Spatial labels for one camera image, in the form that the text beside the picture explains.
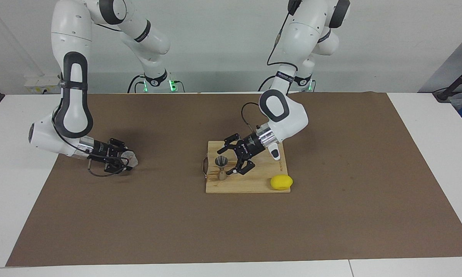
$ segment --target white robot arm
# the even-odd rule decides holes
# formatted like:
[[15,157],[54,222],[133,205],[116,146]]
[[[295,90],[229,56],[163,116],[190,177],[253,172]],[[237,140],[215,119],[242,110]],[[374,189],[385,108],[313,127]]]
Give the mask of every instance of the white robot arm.
[[307,126],[308,116],[303,105],[291,100],[287,93],[297,73],[303,80],[311,77],[315,65],[310,57],[313,52],[329,55],[338,48],[338,37],[331,29],[340,27],[349,11],[349,0],[289,1],[289,14],[293,18],[283,38],[284,62],[281,62],[272,86],[259,100],[261,112],[270,120],[242,140],[237,133],[224,140],[224,147],[217,152],[222,154],[231,149],[238,158],[236,167],[229,170],[228,175],[246,174],[255,166],[250,159],[265,149],[279,160],[278,144]]
[[105,171],[131,170],[137,161],[123,142],[88,137],[93,121],[87,103],[92,23],[118,25],[122,41],[142,63],[146,80],[169,90],[160,56],[169,51],[166,35],[154,28],[131,0],[60,0],[53,12],[53,54],[62,70],[60,105],[32,124],[29,142],[37,148],[105,163]]

